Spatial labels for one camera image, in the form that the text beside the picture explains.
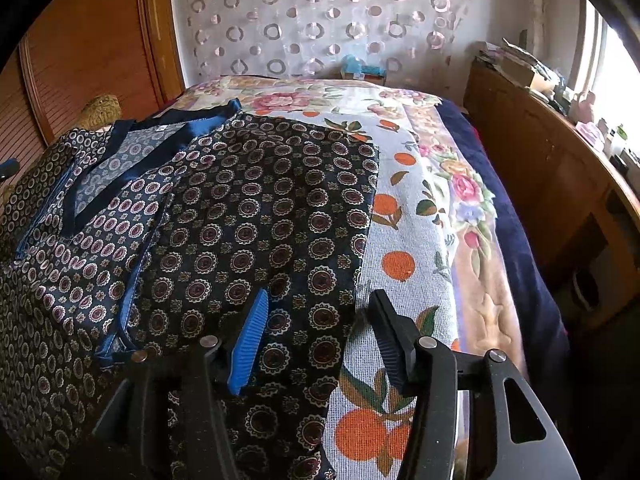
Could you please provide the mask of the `navy patterned pajama garment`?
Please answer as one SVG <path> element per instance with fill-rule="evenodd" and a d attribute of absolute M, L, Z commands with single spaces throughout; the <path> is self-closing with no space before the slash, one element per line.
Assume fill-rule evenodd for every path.
<path fill-rule="evenodd" d="M 322 445 L 378 182 L 358 117 L 231 100 L 64 133 L 1 208 L 6 479 L 123 477 L 89 428 L 134 352 L 181 358 L 268 296 L 221 397 L 243 479 L 331 479 Z"/>

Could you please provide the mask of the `orange fruit print towel blanket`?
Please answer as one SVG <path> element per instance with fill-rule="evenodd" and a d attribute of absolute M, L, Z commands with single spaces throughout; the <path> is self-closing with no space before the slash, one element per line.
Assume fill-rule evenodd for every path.
<path fill-rule="evenodd" d="M 295 112 L 293 118 L 349 134 L 378 150 L 370 229 L 356 285 L 356 322 L 340 383 L 331 394 L 322 448 L 330 479 L 393 479 L 400 469 L 416 401 L 390 383 L 364 314 L 382 289 L 419 332 L 444 344 L 459 337 L 448 181 L 422 154 L 405 119 Z"/>

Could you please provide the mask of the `floral pink bed sheet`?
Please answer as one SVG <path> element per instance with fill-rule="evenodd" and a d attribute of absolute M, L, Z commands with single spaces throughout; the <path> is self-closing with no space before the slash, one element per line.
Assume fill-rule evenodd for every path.
<path fill-rule="evenodd" d="M 437 96 L 362 81 L 224 76 L 186 90 L 176 107 L 204 110 L 230 100 L 376 146 L 380 170 L 359 299 L 382 289 L 399 313 L 451 349 L 497 348 L 525 366 L 496 196 L 442 122 Z"/>

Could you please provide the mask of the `olive gold patterned pillow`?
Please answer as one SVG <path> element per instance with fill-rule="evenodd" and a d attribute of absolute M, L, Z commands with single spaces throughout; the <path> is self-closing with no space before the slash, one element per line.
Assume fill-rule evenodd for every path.
<path fill-rule="evenodd" d="M 81 110 L 74 126 L 84 130 L 98 130 L 114 124 L 122 117 L 119 100 L 114 94 L 101 94 Z"/>

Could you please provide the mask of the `navy blue blanket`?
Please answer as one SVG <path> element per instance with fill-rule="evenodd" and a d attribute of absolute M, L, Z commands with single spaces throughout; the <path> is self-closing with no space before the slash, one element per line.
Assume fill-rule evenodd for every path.
<path fill-rule="evenodd" d="M 529 378 L 543 382 L 562 370 L 570 351 L 561 312 L 544 284 L 518 214 L 474 128 L 449 100 L 443 100 L 436 110 L 462 155 L 495 194 L 498 243 L 518 312 Z"/>

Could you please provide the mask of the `brown wooden wardrobe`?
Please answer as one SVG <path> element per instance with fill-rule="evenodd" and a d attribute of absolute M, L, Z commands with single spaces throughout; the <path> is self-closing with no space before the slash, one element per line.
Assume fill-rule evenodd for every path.
<path fill-rule="evenodd" d="M 51 0 L 10 38 L 33 2 L 1 7 L 3 160 L 26 170 L 102 94 L 141 119 L 183 92 L 171 0 Z"/>

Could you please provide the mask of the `brown wooden desk cabinet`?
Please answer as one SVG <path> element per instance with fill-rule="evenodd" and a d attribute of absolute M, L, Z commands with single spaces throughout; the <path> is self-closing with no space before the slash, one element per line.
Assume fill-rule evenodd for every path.
<path fill-rule="evenodd" d="M 463 105 L 570 326 L 639 303 L 639 201 L 555 110 L 476 58 Z"/>

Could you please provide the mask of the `small items on desk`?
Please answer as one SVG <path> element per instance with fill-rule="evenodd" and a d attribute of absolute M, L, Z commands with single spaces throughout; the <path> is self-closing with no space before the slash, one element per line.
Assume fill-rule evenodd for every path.
<path fill-rule="evenodd" d="M 624 177 L 634 194 L 639 195 L 639 143 L 632 143 L 622 125 L 611 128 L 596 117 L 596 95 L 577 93 L 568 106 L 568 121 L 578 134 Z"/>

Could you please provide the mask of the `stack of books and papers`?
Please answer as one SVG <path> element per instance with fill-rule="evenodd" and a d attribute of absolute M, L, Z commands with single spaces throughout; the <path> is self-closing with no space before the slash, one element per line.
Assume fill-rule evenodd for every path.
<path fill-rule="evenodd" d="M 477 45 L 480 58 L 512 84 L 547 94 L 561 82 L 557 73 L 506 38 L 501 44 L 480 41 Z"/>

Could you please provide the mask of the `circle patterned sheer curtain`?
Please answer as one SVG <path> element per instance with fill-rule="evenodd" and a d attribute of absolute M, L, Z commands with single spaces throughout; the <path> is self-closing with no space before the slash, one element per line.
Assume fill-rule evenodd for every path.
<path fill-rule="evenodd" d="M 527 0 L 171 0 L 183 79 L 338 76 L 352 56 L 391 87 L 460 100 L 477 45 L 515 39 Z"/>

